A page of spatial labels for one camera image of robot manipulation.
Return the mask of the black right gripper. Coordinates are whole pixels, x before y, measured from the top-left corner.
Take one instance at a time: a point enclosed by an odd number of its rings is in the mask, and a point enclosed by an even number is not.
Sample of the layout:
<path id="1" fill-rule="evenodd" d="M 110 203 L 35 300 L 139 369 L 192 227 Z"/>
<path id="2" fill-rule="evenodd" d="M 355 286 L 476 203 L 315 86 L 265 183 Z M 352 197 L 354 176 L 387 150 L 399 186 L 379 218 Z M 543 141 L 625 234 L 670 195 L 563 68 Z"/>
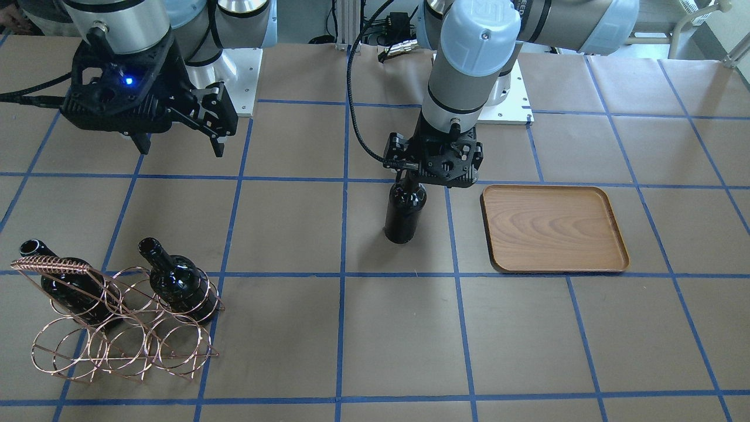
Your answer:
<path id="1" fill-rule="evenodd" d="M 180 122 L 209 137 L 216 157 L 237 131 L 238 116 L 222 82 L 198 89 L 190 82 L 174 35 L 141 52 L 118 55 L 101 29 L 91 29 L 73 56 L 71 86 L 60 108 L 83 130 L 131 134 L 141 155 L 149 133 Z"/>

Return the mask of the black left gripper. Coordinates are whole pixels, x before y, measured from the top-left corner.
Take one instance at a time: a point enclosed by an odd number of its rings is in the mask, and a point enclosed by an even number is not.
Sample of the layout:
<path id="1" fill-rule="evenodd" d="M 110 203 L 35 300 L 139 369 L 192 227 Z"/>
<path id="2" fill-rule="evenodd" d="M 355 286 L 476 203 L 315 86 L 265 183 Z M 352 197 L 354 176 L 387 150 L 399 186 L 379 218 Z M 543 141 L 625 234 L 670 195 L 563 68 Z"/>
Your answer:
<path id="1" fill-rule="evenodd" d="M 384 151 L 384 168 L 406 170 L 418 183 L 466 189 L 478 179 L 484 158 L 475 130 L 452 139 L 448 134 L 392 132 Z"/>

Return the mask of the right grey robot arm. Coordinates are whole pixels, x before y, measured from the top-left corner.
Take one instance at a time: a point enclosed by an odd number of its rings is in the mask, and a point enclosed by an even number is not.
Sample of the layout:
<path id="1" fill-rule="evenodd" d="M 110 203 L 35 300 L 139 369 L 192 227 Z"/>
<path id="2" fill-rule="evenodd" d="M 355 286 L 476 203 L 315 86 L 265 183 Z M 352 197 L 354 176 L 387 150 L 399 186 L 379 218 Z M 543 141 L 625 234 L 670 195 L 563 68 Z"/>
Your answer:
<path id="1" fill-rule="evenodd" d="M 254 96 L 230 50 L 278 42 L 276 1 L 65 1 L 82 35 L 61 114 L 82 130 L 118 132 L 147 154 L 150 134 L 179 122 L 223 156 Z"/>

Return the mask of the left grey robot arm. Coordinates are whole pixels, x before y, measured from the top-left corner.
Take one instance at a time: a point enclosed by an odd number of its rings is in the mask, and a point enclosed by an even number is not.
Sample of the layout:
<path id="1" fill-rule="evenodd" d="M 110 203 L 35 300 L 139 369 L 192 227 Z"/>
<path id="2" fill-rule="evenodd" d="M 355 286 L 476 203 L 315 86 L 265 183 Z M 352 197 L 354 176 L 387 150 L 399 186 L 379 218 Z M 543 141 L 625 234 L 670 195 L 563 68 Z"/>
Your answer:
<path id="1" fill-rule="evenodd" d="M 468 188 L 479 176 L 483 146 L 476 125 L 496 83 L 517 58 L 517 43 L 540 43 L 608 55 L 634 29 L 638 1 L 450 1 L 441 12 L 424 2 L 425 18 L 439 21 L 439 37 L 414 134 L 388 137 L 384 166 L 396 185 Z"/>

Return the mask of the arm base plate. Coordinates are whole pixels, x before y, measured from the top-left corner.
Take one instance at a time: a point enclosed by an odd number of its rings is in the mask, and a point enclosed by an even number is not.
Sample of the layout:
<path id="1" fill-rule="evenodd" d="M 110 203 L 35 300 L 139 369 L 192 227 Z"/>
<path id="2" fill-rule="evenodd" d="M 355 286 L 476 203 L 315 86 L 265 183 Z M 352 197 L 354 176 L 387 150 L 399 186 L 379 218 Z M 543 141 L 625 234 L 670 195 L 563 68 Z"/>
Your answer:
<path id="1" fill-rule="evenodd" d="M 209 64 L 186 67 L 190 80 L 199 89 L 222 81 L 239 117 L 251 118 L 257 101 L 257 87 L 263 49 L 227 49 Z"/>
<path id="2" fill-rule="evenodd" d="M 480 112 L 480 124 L 527 125 L 535 121 L 527 87 L 515 62 L 509 74 L 499 77 Z"/>

